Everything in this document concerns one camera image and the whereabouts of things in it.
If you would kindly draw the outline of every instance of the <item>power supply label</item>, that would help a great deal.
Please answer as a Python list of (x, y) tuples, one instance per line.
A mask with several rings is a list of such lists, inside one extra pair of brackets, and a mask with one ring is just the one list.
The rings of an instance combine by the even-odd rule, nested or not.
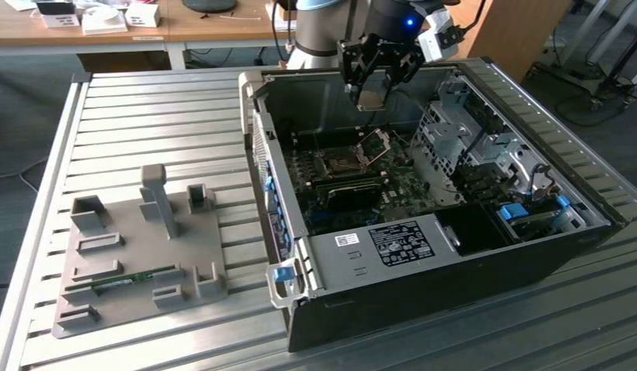
[(435, 256), (417, 222), (383, 226), (369, 230), (369, 234), (388, 267)]

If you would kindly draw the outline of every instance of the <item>white box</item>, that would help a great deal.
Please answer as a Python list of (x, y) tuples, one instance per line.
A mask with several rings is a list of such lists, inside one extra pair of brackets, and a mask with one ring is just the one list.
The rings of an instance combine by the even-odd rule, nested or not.
[(76, 14), (44, 15), (41, 14), (43, 23), (51, 29), (53, 27), (77, 27), (80, 26)]
[(121, 12), (119, 12), (111, 23), (107, 23), (103, 20), (96, 20), (93, 17), (88, 17), (87, 13), (83, 15), (83, 34), (85, 36), (128, 31), (129, 29), (125, 26), (124, 13)]
[(161, 13), (157, 4), (132, 3), (125, 11), (125, 21), (135, 27), (157, 27)]

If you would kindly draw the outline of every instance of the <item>circuit board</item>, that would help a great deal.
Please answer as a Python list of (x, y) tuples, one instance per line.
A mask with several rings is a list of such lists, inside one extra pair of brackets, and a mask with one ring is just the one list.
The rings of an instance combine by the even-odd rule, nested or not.
[[(312, 236), (407, 219), (436, 207), (431, 185), (407, 153), (407, 139), (381, 129), (359, 131), (355, 138), (353, 145), (299, 145), (284, 153)], [(312, 138), (299, 136), (295, 143), (308, 141)]]

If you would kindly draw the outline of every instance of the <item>barcode sticker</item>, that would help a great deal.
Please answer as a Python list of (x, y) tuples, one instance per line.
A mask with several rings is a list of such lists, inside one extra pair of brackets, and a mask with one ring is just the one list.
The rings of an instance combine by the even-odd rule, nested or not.
[(335, 238), (335, 241), (337, 241), (337, 246), (347, 246), (347, 245), (353, 245), (355, 243), (360, 243), (360, 240), (357, 239), (357, 234), (351, 233), (351, 234), (344, 234), (343, 236), (337, 236)]

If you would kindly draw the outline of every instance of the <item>table leg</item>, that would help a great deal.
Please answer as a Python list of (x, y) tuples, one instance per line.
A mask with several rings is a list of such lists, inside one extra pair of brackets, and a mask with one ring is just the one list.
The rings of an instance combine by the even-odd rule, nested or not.
[(171, 56), (173, 70), (185, 70), (184, 51), (185, 43), (167, 43), (167, 53)]

